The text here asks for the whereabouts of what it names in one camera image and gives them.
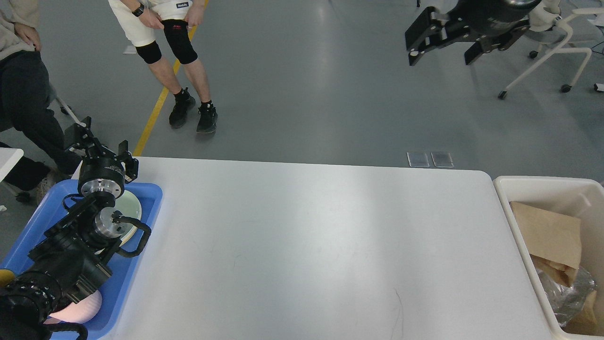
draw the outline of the white plate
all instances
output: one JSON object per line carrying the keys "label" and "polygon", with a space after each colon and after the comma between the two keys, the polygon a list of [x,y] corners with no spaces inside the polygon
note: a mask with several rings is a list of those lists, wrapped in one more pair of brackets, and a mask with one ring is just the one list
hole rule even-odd
{"label": "white plate", "polygon": [[[128,190],[124,190],[124,193],[115,200],[115,208],[119,210],[122,215],[126,217],[133,217],[137,220],[140,220],[143,216],[143,208],[141,207],[141,202],[138,198]],[[123,246],[135,232],[137,232],[137,228],[132,224],[128,224],[130,226],[130,230],[121,236],[121,245]]]}

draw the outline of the beige hoodie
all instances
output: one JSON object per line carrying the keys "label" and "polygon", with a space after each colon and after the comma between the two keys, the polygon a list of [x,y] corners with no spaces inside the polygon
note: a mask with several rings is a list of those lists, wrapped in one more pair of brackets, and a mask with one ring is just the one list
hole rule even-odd
{"label": "beige hoodie", "polygon": [[33,51],[32,45],[26,44],[14,33],[14,22],[36,28],[39,21],[38,0],[9,0],[13,15],[10,19],[4,13],[0,17],[0,60],[18,51]]}

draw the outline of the chair leg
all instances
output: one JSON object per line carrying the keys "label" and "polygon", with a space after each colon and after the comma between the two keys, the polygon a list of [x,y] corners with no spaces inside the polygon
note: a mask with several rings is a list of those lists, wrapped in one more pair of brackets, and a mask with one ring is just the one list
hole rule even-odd
{"label": "chair leg", "polygon": [[510,85],[506,86],[506,88],[502,92],[500,92],[500,99],[504,99],[507,92],[511,90],[518,82],[526,78],[526,76],[528,76],[531,72],[535,71],[537,67],[541,66],[541,64],[543,64],[552,55],[558,53],[558,51],[568,43],[570,38],[573,36],[573,29],[566,22],[558,22],[557,26],[566,31],[567,35],[564,37],[564,39],[560,43],[558,43],[556,47],[552,48],[545,56],[537,60],[533,65],[531,65],[531,67],[529,67],[525,72],[518,76],[518,78],[511,82]]}
{"label": "chair leg", "polygon": [[67,103],[65,103],[63,101],[63,99],[61,99],[61,97],[59,97],[59,95],[57,94],[57,90],[54,88],[54,86],[51,85],[51,88],[53,89],[54,99],[59,103],[59,106],[61,107],[61,111],[63,111],[63,113],[65,113],[65,114],[68,114],[74,120],[75,123],[83,124],[77,118],[77,116],[73,113],[73,111],[71,111],[71,108],[69,107],[69,105],[67,105]]}
{"label": "chair leg", "polygon": [[541,50],[543,50],[543,44],[539,43],[539,46],[537,47],[537,50],[529,52],[528,53],[528,57],[531,58],[531,59],[537,58],[537,55],[539,55],[539,53],[541,52]]}
{"label": "chair leg", "polygon": [[585,53],[585,58],[583,58],[583,62],[579,66],[577,73],[574,75],[573,81],[571,81],[569,83],[570,86],[575,86],[575,84],[577,84],[577,80],[579,80],[579,77],[581,76],[581,73],[583,73],[583,70],[585,69],[587,62],[590,61],[591,49],[588,47],[563,48],[560,51],[558,51],[558,53]]}

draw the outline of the hand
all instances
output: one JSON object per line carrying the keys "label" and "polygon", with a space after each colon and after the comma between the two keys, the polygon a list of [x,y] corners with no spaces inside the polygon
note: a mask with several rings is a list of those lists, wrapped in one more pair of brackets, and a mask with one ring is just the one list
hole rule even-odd
{"label": "hand", "polygon": [[34,45],[36,51],[42,50],[42,43],[40,41],[40,35],[35,28],[29,27],[28,25],[21,24],[20,22],[14,23],[14,32],[23,39],[28,45]]}
{"label": "hand", "polygon": [[154,30],[163,30],[164,25],[161,23],[161,17],[159,14],[145,8],[144,12],[138,19],[143,23],[143,25],[152,28]]}
{"label": "hand", "polygon": [[187,15],[185,15],[184,21],[187,22],[187,27],[192,28],[197,25],[201,25],[201,22],[204,20],[204,5],[201,0],[195,0],[193,5],[187,11]]}

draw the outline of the yellow floor line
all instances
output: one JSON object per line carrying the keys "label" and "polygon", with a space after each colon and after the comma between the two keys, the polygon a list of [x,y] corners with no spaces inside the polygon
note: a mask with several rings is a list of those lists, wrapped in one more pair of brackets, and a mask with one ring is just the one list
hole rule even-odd
{"label": "yellow floor line", "polygon": [[[195,35],[195,31],[197,30],[197,26],[193,27],[190,31],[189,31],[189,40],[193,40],[193,36]],[[181,63],[177,60],[174,62],[174,74],[178,74],[178,70],[181,67]],[[151,116],[149,117],[148,121],[147,121],[147,125],[145,125],[145,129],[143,130],[143,134],[141,135],[141,137],[138,139],[138,143],[137,143],[137,147],[134,149],[134,152],[132,153],[133,156],[138,157],[143,153],[143,149],[145,148],[145,145],[147,144],[147,141],[149,140],[149,136],[151,136],[151,131],[153,131],[153,127],[155,126],[155,122],[157,121],[157,117],[159,116],[159,113],[161,112],[161,108],[164,107],[164,102],[166,97],[168,96],[168,89],[164,87],[163,90],[161,90],[161,94],[159,94],[159,98],[157,98],[157,102],[155,102],[155,107],[153,108],[153,111],[151,112]]]}

